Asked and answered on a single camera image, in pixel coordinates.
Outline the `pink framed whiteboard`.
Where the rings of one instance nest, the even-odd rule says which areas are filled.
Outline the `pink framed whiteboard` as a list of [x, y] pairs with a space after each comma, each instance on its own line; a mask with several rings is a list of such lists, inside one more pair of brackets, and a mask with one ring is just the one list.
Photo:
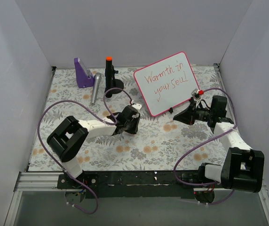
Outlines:
[[192, 91], [199, 89], [183, 51], [136, 70], [134, 80], [153, 117], [188, 101]]

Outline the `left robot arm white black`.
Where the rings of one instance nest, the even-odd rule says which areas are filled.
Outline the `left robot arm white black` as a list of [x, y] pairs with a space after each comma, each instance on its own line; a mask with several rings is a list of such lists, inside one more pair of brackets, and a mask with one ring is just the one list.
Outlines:
[[86, 139], [102, 136], [115, 136], [123, 132], [136, 134], [140, 120], [141, 104], [126, 106], [123, 111], [99, 120], [77, 120], [68, 116], [49, 135], [47, 143], [59, 157], [63, 168], [69, 173], [68, 183], [80, 188], [84, 183], [82, 168], [77, 153]]

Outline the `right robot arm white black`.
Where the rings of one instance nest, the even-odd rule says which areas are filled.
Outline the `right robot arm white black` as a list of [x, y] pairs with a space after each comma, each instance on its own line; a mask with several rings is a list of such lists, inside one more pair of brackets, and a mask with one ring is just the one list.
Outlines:
[[180, 183], [207, 187], [220, 184], [225, 189], [257, 193], [262, 187], [264, 154], [252, 149], [234, 129], [234, 122], [226, 116], [227, 98], [215, 95], [210, 108], [197, 105], [191, 98], [190, 105], [173, 117], [187, 125], [204, 121], [217, 136], [227, 154], [222, 165], [203, 163], [192, 180], [179, 178]]

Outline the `black flashlight orange tip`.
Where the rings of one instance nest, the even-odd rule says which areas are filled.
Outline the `black flashlight orange tip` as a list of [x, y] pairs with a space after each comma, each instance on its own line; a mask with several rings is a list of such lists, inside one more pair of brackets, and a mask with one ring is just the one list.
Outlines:
[[112, 88], [112, 57], [106, 57], [106, 68], [105, 68], [105, 78], [106, 78], [106, 85], [105, 85], [105, 96], [107, 98], [112, 97], [111, 91], [109, 89]]

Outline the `floral table mat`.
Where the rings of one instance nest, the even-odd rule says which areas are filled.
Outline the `floral table mat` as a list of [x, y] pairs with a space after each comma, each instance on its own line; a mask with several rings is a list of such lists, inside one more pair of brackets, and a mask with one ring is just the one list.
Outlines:
[[[144, 104], [136, 85], [134, 68], [119, 68], [118, 78], [125, 92], [103, 100], [105, 83], [98, 90], [97, 101], [91, 105], [92, 89], [79, 89], [73, 69], [56, 69], [46, 101], [47, 114], [41, 126], [41, 139], [36, 139], [29, 161], [29, 171], [59, 171], [57, 157], [47, 145], [49, 134], [67, 117], [93, 120], [106, 117], [109, 112], [120, 112], [130, 99]], [[78, 152], [78, 162], [85, 171], [106, 170], [196, 170], [202, 163], [222, 164], [226, 151], [219, 140], [207, 142], [213, 136], [204, 122], [188, 126], [174, 121], [165, 113], [152, 117], [143, 106], [138, 132], [112, 137], [86, 139]]]

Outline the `black round stand base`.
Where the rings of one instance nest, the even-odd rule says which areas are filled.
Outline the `black round stand base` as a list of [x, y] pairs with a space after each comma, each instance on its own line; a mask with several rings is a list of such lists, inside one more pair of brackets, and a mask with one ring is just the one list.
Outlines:
[[124, 89], [124, 83], [121, 80], [115, 78], [115, 74], [117, 73], [118, 71], [115, 70], [114, 67], [112, 66], [108, 85], [108, 88], [110, 89], [108, 93], [111, 95], [121, 93], [122, 90]]

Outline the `silver microphone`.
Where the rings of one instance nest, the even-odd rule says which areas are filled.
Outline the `silver microphone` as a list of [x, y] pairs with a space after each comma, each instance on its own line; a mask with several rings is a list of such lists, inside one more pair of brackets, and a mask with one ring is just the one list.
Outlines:
[[102, 74], [101, 73], [96, 73], [94, 76], [94, 85], [93, 85], [93, 91], [92, 91], [92, 96], [91, 96], [91, 104], [94, 105], [96, 103], [97, 99], [97, 94], [99, 90], [99, 85], [102, 80]]

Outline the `purple wedge stand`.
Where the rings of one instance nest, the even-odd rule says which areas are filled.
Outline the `purple wedge stand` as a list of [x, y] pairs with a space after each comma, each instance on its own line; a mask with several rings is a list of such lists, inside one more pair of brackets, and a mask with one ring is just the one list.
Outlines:
[[84, 89], [93, 87], [95, 82], [94, 76], [79, 57], [74, 58], [74, 66], [78, 88]]

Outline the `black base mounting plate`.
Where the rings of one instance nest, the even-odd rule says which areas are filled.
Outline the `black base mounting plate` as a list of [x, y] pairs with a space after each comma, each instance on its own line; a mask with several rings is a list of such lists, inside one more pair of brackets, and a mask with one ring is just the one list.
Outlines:
[[210, 183], [197, 170], [161, 171], [84, 171], [78, 180], [91, 188], [99, 198], [180, 197], [194, 198], [193, 186], [187, 183]]

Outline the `aluminium frame rail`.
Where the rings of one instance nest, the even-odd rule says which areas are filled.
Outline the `aluminium frame rail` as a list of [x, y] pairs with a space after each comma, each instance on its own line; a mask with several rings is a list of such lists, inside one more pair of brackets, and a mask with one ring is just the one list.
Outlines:
[[22, 172], [19, 174], [14, 191], [57, 191], [61, 172]]

